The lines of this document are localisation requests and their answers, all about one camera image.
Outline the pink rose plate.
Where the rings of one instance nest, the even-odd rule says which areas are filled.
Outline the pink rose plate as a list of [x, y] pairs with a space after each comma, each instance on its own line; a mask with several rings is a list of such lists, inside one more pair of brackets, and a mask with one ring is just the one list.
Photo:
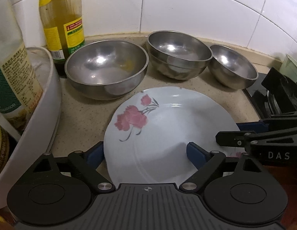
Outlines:
[[221, 147], [219, 131], [236, 131], [230, 114], [213, 99], [179, 87], [146, 89], [123, 102], [104, 135], [107, 170], [121, 183], [175, 183], [196, 172], [186, 147], [194, 142], [206, 151], [238, 157], [241, 147]]

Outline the steel bowl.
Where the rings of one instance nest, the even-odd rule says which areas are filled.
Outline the steel bowl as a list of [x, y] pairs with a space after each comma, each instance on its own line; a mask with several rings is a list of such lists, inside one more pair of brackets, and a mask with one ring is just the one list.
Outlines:
[[94, 100], [112, 100], [134, 90], [149, 64], [145, 49], [124, 40], [101, 40], [81, 47], [65, 63], [71, 86]]
[[253, 85], [258, 79], [257, 69], [237, 51], [217, 44], [211, 45], [210, 49], [212, 59], [208, 69], [221, 84], [234, 90], [242, 90]]
[[190, 80], [201, 74], [213, 54], [197, 38], [176, 31], [155, 31], [148, 35], [146, 48], [152, 66], [174, 80]]

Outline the red cloth mat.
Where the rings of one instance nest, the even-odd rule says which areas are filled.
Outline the red cloth mat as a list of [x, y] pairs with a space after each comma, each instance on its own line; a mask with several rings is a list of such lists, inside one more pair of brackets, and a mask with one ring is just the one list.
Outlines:
[[288, 196], [287, 209], [281, 223], [287, 229], [297, 229], [297, 169], [268, 166], [267, 169], [281, 184]]

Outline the black gas stove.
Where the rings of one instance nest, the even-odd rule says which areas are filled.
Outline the black gas stove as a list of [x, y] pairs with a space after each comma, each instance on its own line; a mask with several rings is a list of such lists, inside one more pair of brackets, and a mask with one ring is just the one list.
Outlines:
[[261, 119], [297, 112], [297, 83], [275, 68], [243, 92]]

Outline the green plastic container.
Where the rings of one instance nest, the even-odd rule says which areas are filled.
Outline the green plastic container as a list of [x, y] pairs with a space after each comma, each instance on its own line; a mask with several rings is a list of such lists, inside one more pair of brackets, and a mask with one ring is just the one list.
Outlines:
[[292, 56], [286, 54], [279, 72], [297, 84], [297, 61]]

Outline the yellow label vinegar bottle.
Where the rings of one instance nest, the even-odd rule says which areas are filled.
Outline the yellow label vinegar bottle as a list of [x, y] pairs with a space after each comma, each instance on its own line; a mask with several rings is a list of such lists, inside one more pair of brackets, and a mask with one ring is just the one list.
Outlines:
[[0, 126], [0, 173], [9, 159], [9, 134]]

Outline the clear white label bottle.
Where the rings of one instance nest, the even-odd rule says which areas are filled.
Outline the clear white label bottle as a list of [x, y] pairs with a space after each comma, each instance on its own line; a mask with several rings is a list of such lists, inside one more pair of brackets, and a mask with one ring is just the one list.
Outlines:
[[0, 0], [0, 113], [22, 134], [43, 94], [10, 0]]

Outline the white rotating condiment tray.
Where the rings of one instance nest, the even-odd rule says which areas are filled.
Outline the white rotating condiment tray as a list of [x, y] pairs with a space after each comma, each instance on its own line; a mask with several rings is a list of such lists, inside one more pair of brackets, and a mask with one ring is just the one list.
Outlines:
[[43, 86], [43, 94], [0, 173], [0, 209], [7, 206], [7, 194], [21, 175], [42, 153], [51, 149], [61, 114], [61, 84], [50, 52], [44, 47], [29, 47], [27, 52]]

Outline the yellow green label bottle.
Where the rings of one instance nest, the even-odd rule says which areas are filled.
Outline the yellow green label bottle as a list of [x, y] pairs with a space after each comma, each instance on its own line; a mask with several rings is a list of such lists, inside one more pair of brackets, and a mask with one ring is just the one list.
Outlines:
[[45, 41], [60, 77], [68, 57], [84, 46], [81, 0], [39, 0]]

